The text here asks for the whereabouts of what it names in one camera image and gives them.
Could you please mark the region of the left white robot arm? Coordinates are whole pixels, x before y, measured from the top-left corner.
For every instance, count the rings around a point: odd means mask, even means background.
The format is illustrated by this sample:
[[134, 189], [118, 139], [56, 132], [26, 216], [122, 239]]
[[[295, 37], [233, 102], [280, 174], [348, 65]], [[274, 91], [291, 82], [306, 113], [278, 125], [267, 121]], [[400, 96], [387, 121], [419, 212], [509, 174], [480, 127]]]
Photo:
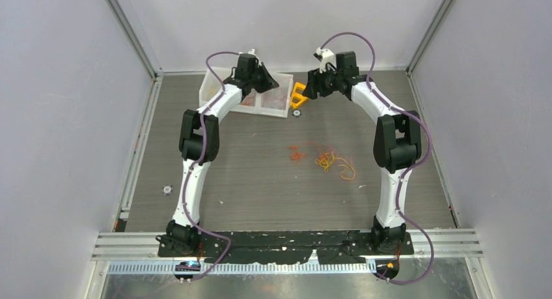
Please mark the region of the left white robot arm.
[[211, 66], [207, 67], [219, 82], [219, 91], [201, 107], [188, 109], [183, 114], [178, 140], [183, 164], [182, 185], [165, 234], [156, 238], [159, 257], [198, 255], [202, 235], [209, 234], [200, 226], [200, 199], [208, 170], [219, 152], [220, 122], [251, 91], [264, 93], [279, 87], [254, 50], [237, 53], [237, 58], [225, 79]]

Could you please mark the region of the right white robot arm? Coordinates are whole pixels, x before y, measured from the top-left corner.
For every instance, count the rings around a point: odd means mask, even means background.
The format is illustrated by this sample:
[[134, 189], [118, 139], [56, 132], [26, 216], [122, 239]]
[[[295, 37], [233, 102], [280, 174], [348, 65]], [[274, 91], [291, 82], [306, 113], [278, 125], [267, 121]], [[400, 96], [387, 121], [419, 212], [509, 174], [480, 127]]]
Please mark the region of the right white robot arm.
[[381, 169], [381, 191], [368, 245], [378, 253], [390, 253], [406, 239], [407, 183], [422, 153], [418, 114], [393, 104], [372, 78], [361, 74], [354, 52], [318, 48], [314, 57], [320, 65], [308, 71], [303, 95], [314, 100], [339, 92], [376, 124], [373, 155]]

